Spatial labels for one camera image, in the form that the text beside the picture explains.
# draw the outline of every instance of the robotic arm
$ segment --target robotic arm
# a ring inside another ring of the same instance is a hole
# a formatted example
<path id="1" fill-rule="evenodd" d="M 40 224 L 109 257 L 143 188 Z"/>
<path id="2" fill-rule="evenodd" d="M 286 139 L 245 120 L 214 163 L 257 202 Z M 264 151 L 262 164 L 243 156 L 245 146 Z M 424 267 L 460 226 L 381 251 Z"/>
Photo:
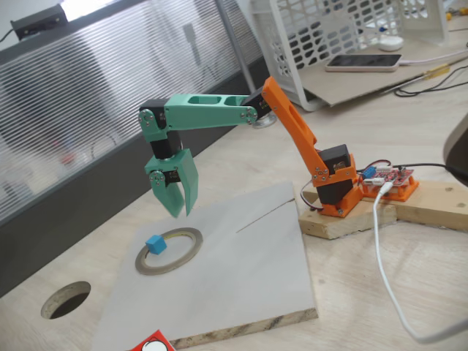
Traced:
<path id="1" fill-rule="evenodd" d="M 314 136 L 299 112 L 276 81 L 249 96 L 176 94 L 170 99 L 151 99 L 140 107 L 143 135 L 154 156 L 145 166 L 154 195 L 174 217 L 184 199 L 177 183 L 184 187 L 187 215 L 198 193 L 198 172 L 189 149 L 183 149 L 178 130 L 252 124 L 274 111 L 293 138 L 312 176 L 323 206 L 321 214 L 345 217 L 363 198 L 355 185 L 356 167 L 346 145 L 317 151 Z"/>

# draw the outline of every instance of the round hole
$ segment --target round hole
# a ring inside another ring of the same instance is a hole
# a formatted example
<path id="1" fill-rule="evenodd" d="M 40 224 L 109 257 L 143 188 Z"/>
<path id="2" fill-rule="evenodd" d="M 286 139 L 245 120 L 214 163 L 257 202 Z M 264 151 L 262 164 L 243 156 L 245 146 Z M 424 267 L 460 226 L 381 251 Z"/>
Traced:
<path id="1" fill-rule="evenodd" d="M 46 320 L 63 317 L 81 305 L 91 292 L 88 282 L 75 282 L 52 294 L 42 306 L 41 316 Z"/>

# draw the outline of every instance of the gripper jaw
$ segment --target gripper jaw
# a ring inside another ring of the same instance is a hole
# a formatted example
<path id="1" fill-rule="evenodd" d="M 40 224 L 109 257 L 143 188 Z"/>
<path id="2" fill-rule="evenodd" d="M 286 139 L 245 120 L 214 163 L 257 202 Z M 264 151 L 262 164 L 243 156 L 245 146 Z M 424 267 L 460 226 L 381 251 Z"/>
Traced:
<path id="1" fill-rule="evenodd" d="M 188 216 L 198 196 L 198 172 L 190 150 L 180 150 L 169 159 L 157 159 L 153 156 L 145 166 L 145 171 L 149 176 L 154 196 L 169 213 L 177 217 L 185 202 Z M 178 182 L 181 182 L 184 188 L 185 200 Z"/>

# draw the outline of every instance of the green robotic arm segment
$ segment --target green robotic arm segment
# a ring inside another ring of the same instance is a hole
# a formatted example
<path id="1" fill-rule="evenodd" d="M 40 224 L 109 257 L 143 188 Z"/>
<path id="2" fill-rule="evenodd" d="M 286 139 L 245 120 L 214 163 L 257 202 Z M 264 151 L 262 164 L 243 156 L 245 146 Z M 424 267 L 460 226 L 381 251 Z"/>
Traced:
<path id="1" fill-rule="evenodd" d="M 140 107 L 140 126 L 154 152 L 145 171 L 154 195 L 172 216 L 177 217 L 184 207 L 178 182 L 184 187 L 187 215 L 198 193 L 197 168 L 190 150 L 182 149 L 177 131 L 252 124 L 258 114 L 254 107 L 242 105 L 247 98 L 176 94 L 170 99 L 149 100 Z"/>

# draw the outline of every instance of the blue cube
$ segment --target blue cube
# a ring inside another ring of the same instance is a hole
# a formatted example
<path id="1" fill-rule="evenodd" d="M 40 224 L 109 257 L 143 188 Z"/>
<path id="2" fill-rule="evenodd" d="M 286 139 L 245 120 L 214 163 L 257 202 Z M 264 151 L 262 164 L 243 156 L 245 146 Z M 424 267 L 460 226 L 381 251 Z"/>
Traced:
<path id="1" fill-rule="evenodd" d="M 152 254 L 160 254 L 167 248 L 164 238 L 160 235 L 153 235 L 146 241 L 146 246 Z"/>

